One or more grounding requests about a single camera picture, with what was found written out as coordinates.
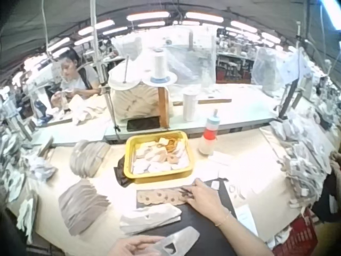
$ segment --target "t-shirt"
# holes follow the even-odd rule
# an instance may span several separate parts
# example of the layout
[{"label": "t-shirt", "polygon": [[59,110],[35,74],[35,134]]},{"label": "t-shirt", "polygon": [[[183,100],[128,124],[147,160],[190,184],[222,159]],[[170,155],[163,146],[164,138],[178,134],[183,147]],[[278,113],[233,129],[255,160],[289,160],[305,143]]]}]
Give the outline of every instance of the t-shirt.
[{"label": "t-shirt", "polygon": [[[86,72],[86,79],[89,81],[90,84],[94,83],[94,82],[100,82],[99,78],[98,78],[98,74],[96,73],[95,69],[93,69],[93,67],[87,65],[84,67],[85,72]],[[85,86],[82,78],[79,76],[76,79],[72,79],[69,82],[66,81],[62,81],[60,87],[62,88],[62,90],[65,89],[81,89],[81,90],[86,90],[87,87]]]}]

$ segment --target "plastic bottle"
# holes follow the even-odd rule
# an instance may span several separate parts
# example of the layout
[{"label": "plastic bottle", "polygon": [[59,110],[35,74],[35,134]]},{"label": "plastic bottle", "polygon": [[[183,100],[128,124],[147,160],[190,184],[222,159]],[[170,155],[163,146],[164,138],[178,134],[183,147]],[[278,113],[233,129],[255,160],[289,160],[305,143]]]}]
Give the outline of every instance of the plastic bottle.
[{"label": "plastic bottle", "polygon": [[200,138],[198,149],[204,155],[211,155],[217,142],[217,133],[220,124],[217,113],[218,109],[215,109],[213,116],[207,119],[205,131]]}]

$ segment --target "black backpack strap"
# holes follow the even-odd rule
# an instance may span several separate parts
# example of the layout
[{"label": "black backpack strap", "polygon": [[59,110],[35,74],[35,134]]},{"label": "black backpack strap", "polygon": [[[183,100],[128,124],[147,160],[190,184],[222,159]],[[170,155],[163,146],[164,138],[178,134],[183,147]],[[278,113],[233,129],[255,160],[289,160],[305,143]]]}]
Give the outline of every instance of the black backpack strap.
[{"label": "black backpack strap", "polygon": [[89,82],[89,80],[87,79],[87,76],[86,76],[86,70],[85,68],[81,68],[79,71],[78,71],[81,79],[83,80],[83,83],[85,84],[85,87],[88,89],[88,90],[92,90],[92,86]]}]

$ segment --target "tweezers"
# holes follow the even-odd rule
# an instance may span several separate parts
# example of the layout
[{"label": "tweezers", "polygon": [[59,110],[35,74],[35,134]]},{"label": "tweezers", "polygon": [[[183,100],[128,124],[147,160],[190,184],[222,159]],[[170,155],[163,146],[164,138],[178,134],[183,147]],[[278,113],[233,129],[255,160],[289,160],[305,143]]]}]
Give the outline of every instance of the tweezers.
[{"label": "tweezers", "polygon": [[181,187],[180,193],[183,197],[188,197],[188,198],[194,199],[192,192],[190,192],[188,189]]}]

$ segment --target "bracelet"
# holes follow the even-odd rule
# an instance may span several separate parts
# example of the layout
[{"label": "bracelet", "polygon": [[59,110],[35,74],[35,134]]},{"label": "bracelet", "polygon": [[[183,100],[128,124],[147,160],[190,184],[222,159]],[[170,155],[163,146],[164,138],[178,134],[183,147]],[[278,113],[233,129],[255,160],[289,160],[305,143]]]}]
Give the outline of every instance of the bracelet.
[{"label": "bracelet", "polygon": [[226,218],[225,218],[221,223],[215,224],[215,226],[216,226],[216,227],[219,227],[219,226],[221,226],[222,224],[224,224],[224,223],[228,220],[230,214],[231,214],[231,211],[229,211],[229,214],[226,216]]}]

